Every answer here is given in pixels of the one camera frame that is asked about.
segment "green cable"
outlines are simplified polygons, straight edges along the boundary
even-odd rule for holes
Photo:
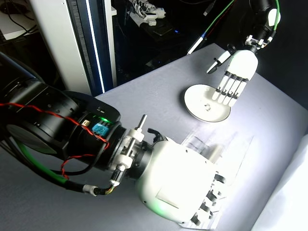
[[[279,2],[278,2],[278,0],[276,0],[276,5],[277,5],[277,12],[276,12],[276,18],[275,18],[274,30],[276,30],[276,29],[277,29],[278,19],[279,19],[279,13],[280,13],[280,7],[279,7]]]
[[[228,9],[229,6],[231,6],[231,4],[234,2],[235,0],[232,0],[223,10],[222,12],[220,12],[219,15],[217,15],[217,17],[212,21],[212,23],[207,27],[207,29],[205,30],[205,32],[203,33],[203,35],[201,37],[205,37],[206,33],[208,32],[208,30],[211,28],[211,26],[216,22],[216,20],[226,11],[226,9]]]
[[[44,167],[40,162],[38,162],[27,150],[27,148],[25,147],[25,145],[23,143],[21,143],[18,140],[15,140],[16,144],[18,145],[19,149],[21,150],[21,152],[24,154],[24,156],[35,166],[37,167],[40,171],[46,173],[47,175],[49,175],[50,177],[54,178],[55,180],[57,180],[58,182],[60,182],[61,184],[65,184],[65,182],[67,181],[67,179],[58,176],[57,174],[55,174],[54,172],[52,172],[51,170],[47,169],[46,167]]]

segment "light strip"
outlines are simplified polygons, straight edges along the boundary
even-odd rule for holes
[[[87,11],[88,11],[88,18],[89,18],[89,23],[90,23],[92,41],[93,41],[93,46],[94,46],[96,64],[97,64],[97,67],[98,67],[98,73],[100,75],[102,90],[103,90],[103,93],[105,93],[105,88],[104,88],[104,83],[103,83],[103,76],[102,76],[102,72],[101,72],[100,59],[99,59],[98,53],[97,53],[96,40],[95,40],[95,35],[94,35],[94,29],[93,29],[93,23],[92,23],[92,16],[91,16],[89,0],[86,0],[86,5],[87,5]]]

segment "gray table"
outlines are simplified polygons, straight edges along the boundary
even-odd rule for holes
[[[155,128],[177,142],[192,128],[204,126],[185,109],[182,93],[194,84],[216,86],[223,67],[205,75],[213,57],[223,50],[210,45],[190,56],[152,71],[98,98],[117,108],[123,126],[138,124],[148,114],[144,130]],[[226,132],[236,128],[253,134],[244,163],[217,230],[248,231],[286,169],[308,126],[308,111],[256,74],[247,85],[231,115],[223,124]],[[147,141],[152,136],[146,134]],[[35,154],[49,167],[60,161]],[[71,169],[84,167],[75,161]],[[6,231],[176,231],[180,227],[143,206],[126,180],[110,196],[90,197],[65,191],[42,180],[9,155],[0,154],[0,230]],[[103,186],[109,178],[93,170],[74,180]]]

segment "white plate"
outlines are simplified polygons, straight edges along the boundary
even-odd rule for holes
[[[231,108],[212,100],[215,88],[207,85],[193,85],[184,95],[188,111],[205,122],[220,122],[228,118]]]

